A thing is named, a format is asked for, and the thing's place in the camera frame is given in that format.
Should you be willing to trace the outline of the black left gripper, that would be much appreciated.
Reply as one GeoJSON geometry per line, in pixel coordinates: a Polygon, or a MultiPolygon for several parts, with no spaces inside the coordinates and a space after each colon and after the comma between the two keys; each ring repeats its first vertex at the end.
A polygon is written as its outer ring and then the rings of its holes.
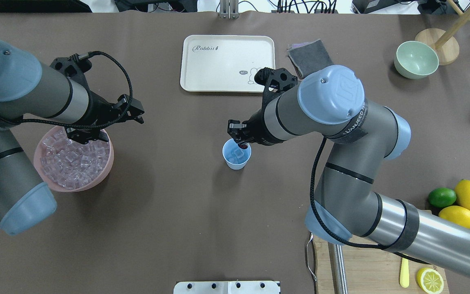
{"type": "Polygon", "coordinates": [[[103,129],[116,123],[134,120],[143,124],[145,110],[142,103],[133,98],[133,88],[125,68],[109,54],[105,57],[114,62],[125,75],[129,86],[129,94],[121,95],[115,104],[107,102],[97,93],[90,90],[85,73],[92,63],[94,54],[73,54],[68,57],[56,58],[50,67],[63,74],[69,82],[69,100],[60,112],[51,120],[68,132],[68,138],[82,145],[89,141],[100,140],[108,142],[108,136],[103,129]]]}

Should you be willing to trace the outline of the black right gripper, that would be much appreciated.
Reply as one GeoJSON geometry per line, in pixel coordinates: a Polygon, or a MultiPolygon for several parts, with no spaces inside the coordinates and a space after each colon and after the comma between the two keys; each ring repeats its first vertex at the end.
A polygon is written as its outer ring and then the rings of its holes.
{"type": "Polygon", "coordinates": [[[257,143],[272,146],[293,139],[278,114],[280,97],[298,84],[298,78],[284,68],[263,68],[254,76],[255,82],[264,86],[261,108],[250,119],[240,122],[228,120],[227,133],[235,143],[257,143]]]}

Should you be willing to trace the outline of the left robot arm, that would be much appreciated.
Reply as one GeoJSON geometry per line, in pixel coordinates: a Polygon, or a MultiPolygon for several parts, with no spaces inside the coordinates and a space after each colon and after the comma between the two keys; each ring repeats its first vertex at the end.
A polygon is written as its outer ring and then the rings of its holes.
{"type": "Polygon", "coordinates": [[[50,65],[33,54],[0,40],[0,229],[15,236],[42,222],[57,209],[47,183],[41,179],[11,128],[22,123],[59,125],[69,139],[86,144],[107,141],[104,129],[116,123],[144,121],[142,103],[120,63],[102,51],[56,58],[50,65]],[[105,56],[123,72],[129,93],[116,103],[94,93],[85,73],[90,58],[105,56]]]}

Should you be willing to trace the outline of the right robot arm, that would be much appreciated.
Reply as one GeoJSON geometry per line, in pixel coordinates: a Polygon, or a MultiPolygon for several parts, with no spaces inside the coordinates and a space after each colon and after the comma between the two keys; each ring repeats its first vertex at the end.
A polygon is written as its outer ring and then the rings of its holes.
{"type": "Polygon", "coordinates": [[[276,145],[319,132],[334,145],[319,184],[310,188],[306,226],[328,242],[351,245],[351,236],[415,262],[470,277],[470,229],[372,191],[383,160],[410,143],[407,121],[369,102],[355,73],[330,65],[298,82],[286,69],[260,69],[261,108],[250,119],[228,121],[228,134],[244,147],[276,145]]]}

